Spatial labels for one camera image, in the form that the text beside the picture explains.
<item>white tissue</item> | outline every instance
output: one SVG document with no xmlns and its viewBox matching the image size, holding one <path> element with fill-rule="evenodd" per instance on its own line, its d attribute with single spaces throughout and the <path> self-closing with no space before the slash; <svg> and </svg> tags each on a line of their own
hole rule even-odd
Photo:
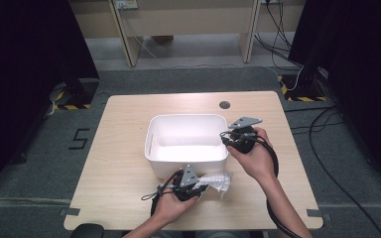
<svg viewBox="0 0 381 238">
<path fill-rule="evenodd" d="M 215 174 L 206 174 L 199 178 L 199 181 L 194 186 L 195 188 L 200 187 L 201 185 L 209 185 L 218 190 L 222 191 L 221 199 L 224 194 L 228 191 L 228 188 L 231 185 L 232 174 L 228 172 L 219 172 Z"/>
</svg>

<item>white plastic bin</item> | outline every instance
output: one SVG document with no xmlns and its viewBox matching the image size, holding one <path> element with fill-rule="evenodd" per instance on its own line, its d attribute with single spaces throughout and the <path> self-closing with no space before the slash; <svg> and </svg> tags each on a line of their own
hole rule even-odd
<svg viewBox="0 0 381 238">
<path fill-rule="evenodd" d="M 148 128 L 145 157 L 160 179 L 186 165 L 191 165 L 198 176 L 224 171 L 228 152 L 219 134 L 227 129 L 220 115 L 156 116 Z"/>
</svg>

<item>black wire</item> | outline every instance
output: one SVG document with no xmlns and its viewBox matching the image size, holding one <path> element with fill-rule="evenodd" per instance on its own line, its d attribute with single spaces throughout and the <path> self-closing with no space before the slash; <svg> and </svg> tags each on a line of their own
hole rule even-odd
<svg viewBox="0 0 381 238">
<path fill-rule="evenodd" d="M 309 110 L 322 110 L 322 109 L 329 109 L 334 108 L 335 106 L 328 106 L 328 107 L 310 107 L 310 108 L 301 108 L 301 109 L 290 109 L 286 110 L 284 112 L 298 112 L 298 111 L 309 111 Z"/>
<path fill-rule="evenodd" d="M 291 48 L 291 44 L 290 42 L 288 41 L 287 37 L 286 37 L 286 34 L 285 34 L 285 31 L 284 31 L 284 21 L 283 21 L 283 14 L 284 14 L 284 4 L 283 2 L 280 2 L 279 3 L 279 15 L 280 15 L 280 24 L 277 24 L 277 21 L 275 20 L 273 14 L 271 13 L 271 10 L 269 9 L 269 4 L 266 5 L 267 6 L 267 10 L 268 10 L 268 13 L 269 15 L 271 16 L 271 19 L 273 20 L 274 22 L 274 25 L 276 26 L 277 28 L 277 35 L 275 37 L 275 40 L 274 40 L 274 43 L 273 43 L 273 46 L 269 46 L 268 44 L 266 44 L 265 42 L 262 41 L 262 39 L 260 38 L 259 34 L 258 36 L 255 35 L 255 39 L 258 40 L 258 42 L 261 44 L 261 46 L 263 48 L 265 48 L 266 50 L 270 51 L 271 52 L 271 60 L 274 64 L 275 67 L 279 68 L 279 69 L 282 69 L 282 70 L 296 70 L 296 69 L 288 69 L 288 68 L 282 68 L 282 67 L 279 67 L 277 66 L 277 64 L 275 63 L 275 60 L 274 60 L 274 55 L 284 59 L 284 60 L 287 60 L 288 62 L 298 66 L 298 67 L 301 67 L 302 65 L 297 63 L 297 62 L 294 62 L 294 61 L 291 61 L 289 60 L 287 57 L 285 57 L 284 55 L 282 55 L 281 53 L 277 52 L 277 50 L 280 50 L 280 51 L 286 51 L 288 52 L 289 49 Z M 280 49 L 280 48 L 276 48 L 275 47 L 275 44 L 277 42 L 277 39 L 278 37 L 281 38 L 281 40 L 287 44 L 287 50 L 284 50 L 284 49 Z"/>
<path fill-rule="evenodd" d="M 283 40 L 284 43 L 287 44 L 287 47 L 290 49 L 291 44 L 286 38 L 286 34 L 284 33 L 284 25 L 283 25 L 283 3 L 279 3 L 279 10 L 280 10 L 280 24 L 277 24 L 277 21 L 275 21 L 274 16 L 271 13 L 271 10 L 269 9 L 269 4 L 267 4 L 267 10 L 269 15 L 271 16 L 272 21 L 274 22 L 275 27 L 278 30 L 278 35 L 280 36 L 281 40 Z"/>
<path fill-rule="evenodd" d="M 280 168 L 279 168 L 279 164 L 278 164 L 277 154 L 275 153 L 274 149 L 270 145 L 268 145 L 267 141 L 263 137 L 258 136 L 258 135 L 256 135 L 256 137 L 261 138 L 262 141 L 260 141 L 258 139 L 250 138 L 250 137 L 245 137 L 245 139 L 261 144 L 268 151 L 268 153 L 271 155 L 271 159 L 272 159 L 272 162 L 274 165 L 275 177 L 278 177 L 278 172 L 279 172 Z"/>
<path fill-rule="evenodd" d="M 322 169 L 324 170 L 324 172 L 329 176 L 329 178 L 336 184 L 336 186 L 339 187 L 339 189 L 344 192 L 350 199 L 352 202 L 354 202 L 355 205 L 357 205 L 357 207 L 366 215 L 366 217 L 372 222 L 373 226 L 376 228 L 376 230 L 380 233 L 381 235 L 381 229 L 380 227 L 377 225 L 377 223 L 373 220 L 373 218 L 370 216 L 370 214 L 363 208 L 363 206 L 361 206 L 361 204 L 347 191 L 345 190 L 345 188 L 343 188 L 339 182 L 332 176 L 332 174 L 327 170 L 327 168 L 324 166 L 322 160 L 320 159 L 320 157 L 318 156 L 318 153 L 315 149 L 315 146 L 314 146 L 314 141 L 313 141 L 313 137 L 312 137 L 312 134 L 313 134 L 313 127 L 315 125 L 315 122 L 324 114 L 326 113 L 327 111 L 331 110 L 332 108 L 328 108 L 328 109 L 325 109 L 321 112 L 321 114 L 312 122 L 311 124 L 311 127 L 310 127 L 310 130 L 309 130 L 309 142 L 311 144 L 311 148 L 312 148 L 312 151 L 314 152 L 315 154 L 315 157 L 317 158 L 317 161 L 319 162 L 320 166 L 322 167 Z"/>
<path fill-rule="evenodd" d="M 335 126 L 335 125 L 340 125 L 340 124 L 344 124 L 344 123 L 345 123 L 344 121 L 341 121 L 341 122 L 328 123 L 328 124 L 315 126 L 315 127 L 321 127 L 321 128 L 318 130 L 315 130 L 313 132 L 319 132 L 319 131 L 323 130 L 325 128 L 325 126 Z M 297 128 L 291 128 L 291 129 L 293 130 L 293 129 L 302 129 L 302 128 L 310 128 L 310 127 L 297 127 Z M 309 130 L 303 131 L 303 132 L 294 132 L 293 135 L 300 135 L 300 134 L 305 134 L 305 133 L 309 133 L 309 132 L 310 132 Z"/>
<path fill-rule="evenodd" d="M 274 222 L 274 224 L 276 224 L 277 227 L 280 228 L 280 230 L 282 230 L 284 233 L 286 233 L 286 235 L 288 235 L 291 238 L 302 238 L 298 234 L 294 233 L 289 228 L 284 226 L 283 223 L 281 223 L 281 221 L 278 219 L 278 217 L 274 214 L 274 211 L 272 210 L 272 207 L 271 207 L 268 199 L 267 199 L 267 210 L 268 210 L 268 213 L 269 213 L 272 221 Z"/>
<path fill-rule="evenodd" d="M 320 127 L 320 129 L 315 130 L 315 131 L 313 131 L 313 132 L 319 132 L 319 131 L 323 130 L 327 125 L 330 126 L 330 125 L 338 125 L 338 124 L 344 123 L 344 122 L 342 121 L 342 122 L 329 123 L 329 124 L 327 124 L 327 121 L 330 119 L 330 117 L 333 116 L 333 115 L 336 115 L 336 114 L 338 114 L 338 112 L 329 114 L 329 115 L 327 116 L 326 120 L 323 122 L 322 125 L 314 126 L 315 128 L 316 128 L 316 127 Z M 303 127 L 292 127 L 292 128 L 290 128 L 290 129 L 292 129 L 292 130 L 297 130 L 297 129 L 304 129 L 304 128 L 310 128 L 310 126 L 309 126 L 309 127 L 306 127 L 306 126 L 303 126 Z M 297 133 L 293 133 L 293 135 L 296 135 L 296 134 L 302 134 L 302 133 L 308 133 L 308 132 L 309 132 L 309 131 L 297 132 Z"/>
<path fill-rule="evenodd" d="M 154 193 L 151 193 L 151 194 L 148 194 L 148 195 L 143 195 L 141 197 L 141 200 L 148 200 L 154 196 L 156 196 L 157 194 L 159 195 L 163 195 L 163 194 L 166 194 L 166 193 L 172 193 L 172 191 L 166 191 L 164 192 L 164 189 L 166 189 L 166 187 L 169 185 L 169 182 L 175 178 L 175 176 L 177 176 L 179 174 L 180 171 L 176 171 L 172 176 L 169 177 L 169 179 L 167 179 L 167 181 L 163 184 L 162 187 L 157 187 L 157 191 L 154 192 Z"/>
</svg>

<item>wall socket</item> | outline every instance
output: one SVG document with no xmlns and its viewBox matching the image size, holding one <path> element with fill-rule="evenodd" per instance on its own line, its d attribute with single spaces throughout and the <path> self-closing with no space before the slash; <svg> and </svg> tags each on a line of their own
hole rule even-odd
<svg viewBox="0 0 381 238">
<path fill-rule="evenodd" d="M 271 4 L 280 4 L 282 2 L 283 2 L 283 0 L 270 0 L 270 5 Z M 267 5 L 267 0 L 261 0 L 261 4 L 262 5 Z"/>
<path fill-rule="evenodd" d="M 137 0 L 116 0 L 116 8 L 119 10 L 138 9 Z"/>
</svg>

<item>black-and-yellow caution tape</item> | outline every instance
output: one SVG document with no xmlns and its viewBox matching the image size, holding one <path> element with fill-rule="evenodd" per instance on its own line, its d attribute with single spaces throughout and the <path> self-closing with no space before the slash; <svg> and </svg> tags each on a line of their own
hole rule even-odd
<svg viewBox="0 0 381 238">
<path fill-rule="evenodd" d="M 58 110 L 58 109 L 60 109 L 60 110 L 89 109 L 89 107 L 91 106 L 91 104 L 75 104 L 75 105 L 68 105 L 68 104 L 60 105 L 60 104 L 58 104 L 58 101 L 61 100 L 61 98 L 63 98 L 63 97 L 64 97 L 64 90 L 61 91 L 61 93 L 57 97 L 57 100 L 56 100 L 56 103 L 54 106 L 55 110 Z"/>
<path fill-rule="evenodd" d="M 286 84 L 284 84 L 282 82 L 282 79 L 283 77 L 282 76 L 278 76 L 278 81 L 280 82 L 281 84 L 281 90 L 283 91 L 283 95 L 284 95 L 284 98 L 288 101 L 305 101 L 305 102 L 310 102 L 310 101 L 326 101 L 326 97 L 324 96 L 321 96 L 321 97 L 307 97 L 307 96 L 298 96 L 298 97 L 295 97 L 295 96 L 291 96 L 289 95 L 289 90 L 286 86 Z"/>
</svg>

